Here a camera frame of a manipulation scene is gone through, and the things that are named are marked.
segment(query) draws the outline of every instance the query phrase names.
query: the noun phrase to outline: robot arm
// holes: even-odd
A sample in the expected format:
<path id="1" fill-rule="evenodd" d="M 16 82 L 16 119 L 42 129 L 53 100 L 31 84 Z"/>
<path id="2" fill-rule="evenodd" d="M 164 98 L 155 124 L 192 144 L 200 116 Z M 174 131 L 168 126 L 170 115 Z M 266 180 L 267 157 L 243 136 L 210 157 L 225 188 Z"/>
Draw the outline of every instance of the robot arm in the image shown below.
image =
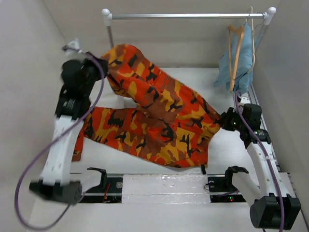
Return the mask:
<path id="1" fill-rule="evenodd" d="M 264 145 L 268 156 L 264 154 L 261 146 L 254 137 L 251 136 L 238 112 L 233 108 L 229 108 L 226 113 L 222 114 L 223 117 L 219 123 L 225 130 L 238 130 L 240 132 L 240 138 L 244 142 L 245 148 L 253 161 L 259 186 L 252 181 L 249 172 L 245 168 L 237 166 L 229 167 L 226 170 L 225 184 L 227 186 L 233 186 L 241 192 L 243 198 L 250 206 L 250 218 L 254 227 L 279 229 L 281 222 L 281 207 L 276 184 L 274 183 L 271 170 L 268 166 L 268 163 L 270 163 L 283 198 L 285 215 L 284 229 L 290 230 L 300 211 L 300 201 L 298 198 L 291 197 L 290 192 L 281 180 L 271 152 L 271 140 L 268 132 L 260 128 L 262 117 L 261 107 L 246 103 L 245 101 L 246 99 L 243 98 L 239 103 L 242 105 L 243 109 L 242 116 Z"/>
<path id="2" fill-rule="evenodd" d="M 107 61 L 96 58 L 107 73 Z M 55 130 L 53 140 L 73 126 L 90 107 L 90 93 L 100 73 L 87 59 L 83 62 L 72 59 L 62 65 L 61 78 L 64 82 L 60 91 L 55 112 Z M 70 165 L 76 139 L 83 121 L 73 127 L 49 150 L 48 158 L 38 181 L 32 181 L 29 190 L 39 197 L 68 204 L 77 204 L 92 187 L 106 186 L 106 171 L 88 168 L 82 174 L 70 174 Z"/>

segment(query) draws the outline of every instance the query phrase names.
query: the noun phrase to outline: white enclosure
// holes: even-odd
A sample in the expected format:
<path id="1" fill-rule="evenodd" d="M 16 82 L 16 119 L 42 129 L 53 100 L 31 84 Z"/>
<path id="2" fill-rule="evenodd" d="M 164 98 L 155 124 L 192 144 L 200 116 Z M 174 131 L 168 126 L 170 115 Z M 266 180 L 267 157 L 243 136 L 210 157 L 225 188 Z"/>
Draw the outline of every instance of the white enclosure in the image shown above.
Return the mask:
<path id="1" fill-rule="evenodd" d="M 53 114 L 61 87 L 60 67 L 66 59 L 60 48 L 78 37 L 83 50 L 98 56 L 109 50 L 101 15 L 103 8 L 109 8 L 115 14 L 246 13 L 251 5 L 255 12 L 264 12 L 270 6 L 278 9 L 257 51 L 253 85 L 279 164 L 284 172 L 291 174 L 293 186 L 287 175 L 283 179 L 291 190 L 296 188 L 302 211 L 309 219 L 307 0 L 0 0 L 0 231 L 26 231 L 15 217 L 14 190 L 26 164 L 52 138 Z M 243 20 L 121 20 L 113 22 L 112 31 L 115 44 L 133 44 L 160 66 L 208 67 L 167 68 L 166 71 L 192 85 L 221 113 L 233 104 L 232 98 L 224 88 L 212 88 L 217 68 L 209 67 L 218 66 L 219 58 L 227 48 L 227 25 L 231 23 L 237 26 L 243 24 Z M 197 77 L 195 82 L 186 79 L 190 74 Z M 101 103 L 113 107 L 113 101 L 107 99 L 108 96 Z M 210 147 L 208 172 L 223 173 L 229 165 L 245 165 L 254 176 L 252 162 L 238 137 L 220 133 L 218 136 L 221 137 L 214 139 L 213 147 Z M 232 137 L 234 144 L 229 146 Z M 217 146 L 220 143 L 226 143 L 226 146 L 219 152 Z M 232 145 L 233 156 L 226 157 L 226 153 L 231 153 Z M 87 140 L 85 150 L 101 152 L 100 160 L 89 152 L 83 162 L 73 164 L 72 168 L 78 170 L 100 162 L 106 165 L 101 168 L 111 173 L 176 173 L 121 152 L 111 150 L 114 156 L 109 156 L 100 147 Z M 23 215 L 38 225 L 51 222 L 62 208 L 40 200 L 35 202 L 28 192 L 30 179 L 38 177 L 43 163 L 41 160 L 31 170 L 20 197 Z M 199 169 L 183 170 L 183 173 L 199 172 Z M 53 231 L 103 231 L 106 225 L 105 231 L 116 232 L 128 226 L 134 231 L 149 228 L 178 232 L 259 231 L 253 229 L 248 211 L 246 204 L 186 205 L 182 212 L 177 205 L 168 204 L 83 204 L 71 209 Z M 225 217 L 229 218 L 218 225 L 214 212 L 226 213 Z M 146 217 L 147 213 L 160 221 L 157 227 L 150 216 Z M 292 231 L 306 231 L 301 215 Z"/>

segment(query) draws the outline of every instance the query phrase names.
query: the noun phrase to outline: white table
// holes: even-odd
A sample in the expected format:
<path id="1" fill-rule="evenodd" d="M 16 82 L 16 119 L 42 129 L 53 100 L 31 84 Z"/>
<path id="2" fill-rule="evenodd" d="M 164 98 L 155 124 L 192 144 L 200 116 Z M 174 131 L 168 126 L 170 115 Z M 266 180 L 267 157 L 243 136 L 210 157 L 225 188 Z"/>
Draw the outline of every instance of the white table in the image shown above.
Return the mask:
<path id="1" fill-rule="evenodd" d="M 196 90 L 219 113 L 233 106 L 232 96 L 225 91 L 225 87 L 216 89 L 212 87 L 218 73 L 217 69 L 164 68 L 164 70 Z M 99 83 L 96 83 L 92 99 L 96 97 L 98 89 Z M 134 103 L 115 96 L 106 81 L 104 94 L 98 106 L 123 108 L 132 107 Z M 213 137 L 209 147 L 208 165 L 208 174 L 223 174 L 228 166 L 243 166 L 248 169 L 253 179 L 256 179 L 253 163 L 244 149 L 238 132 L 220 130 Z M 82 160 L 73 163 L 71 171 L 80 172 L 90 166 L 104 168 L 110 174 L 198 176 L 200 173 L 199 167 L 185 170 L 167 168 L 85 139 Z M 293 191 L 287 176 L 282 178 L 290 191 Z M 152 182 L 150 179 L 147 181 L 147 176 L 139 182 L 132 181 L 132 178 L 126 176 L 124 180 L 126 194 L 133 196 L 139 188 L 139 196 L 135 194 L 134 199 L 127 197 L 122 204 L 78 204 L 72 207 L 50 232 L 261 232 L 251 225 L 249 207 L 246 203 L 210 203 L 207 192 L 196 193 L 190 184 L 182 185 L 183 188 L 177 192 L 163 187 L 162 183 L 157 183 L 155 188 L 152 186 L 153 192 L 151 192 L 151 185 Z M 195 194 L 183 194 L 181 200 L 175 201 L 173 194 L 182 191 L 183 193 L 193 191 Z M 63 205 L 37 199 L 30 222 L 36 225 L 49 224 L 63 208 Z M 291 231 L 307 231 L 301 214 Z"/>

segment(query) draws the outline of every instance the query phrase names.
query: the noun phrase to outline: camouflage pattern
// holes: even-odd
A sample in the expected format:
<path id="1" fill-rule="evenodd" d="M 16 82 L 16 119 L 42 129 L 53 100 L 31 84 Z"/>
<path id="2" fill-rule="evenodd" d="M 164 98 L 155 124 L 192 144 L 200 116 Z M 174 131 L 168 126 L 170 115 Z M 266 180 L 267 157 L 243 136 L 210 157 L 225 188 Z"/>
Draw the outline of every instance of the camouflage pattern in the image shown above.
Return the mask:
<path id="1" fill-rule="evenodd" d="M 118 45 L 102 59 L 109 62 L 107 78 L 114 92 L 132 98 L 138 108 L 96 107 L 84 122 L 73 161 L 81 159 L 86 137 L 160 165 L 207 165 L 208 144 L 220 129 L 214 123 L 220 115 L 134 46 Z"/>

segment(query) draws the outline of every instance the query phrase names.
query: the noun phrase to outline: clothing rack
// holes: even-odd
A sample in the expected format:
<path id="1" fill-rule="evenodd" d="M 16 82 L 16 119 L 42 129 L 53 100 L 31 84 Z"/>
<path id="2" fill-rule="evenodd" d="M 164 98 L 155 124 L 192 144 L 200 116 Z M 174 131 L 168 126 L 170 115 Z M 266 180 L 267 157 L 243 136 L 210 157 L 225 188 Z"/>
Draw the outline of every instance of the clothing rack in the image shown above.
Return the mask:
<path id="1" fill-rule="evenodd" d="M 102 15 L 104 19 L 104 24 L 107 27 L 108 36 L 110 40 L 111 47 L 114 47 L 114 41 L 112 38 L 112 20 L 120 19 L 263 19 L 262 28 L 255 40 L 255 49 L 261 42 L 265 31 L 270 24 L 272 17 L 276 13 L 277 9 L 275 7 L 270 7 L 267 12 L 264 13 L 241 13 L 241 14 L 111 14 L 108 9 L 102 10 Z"/>

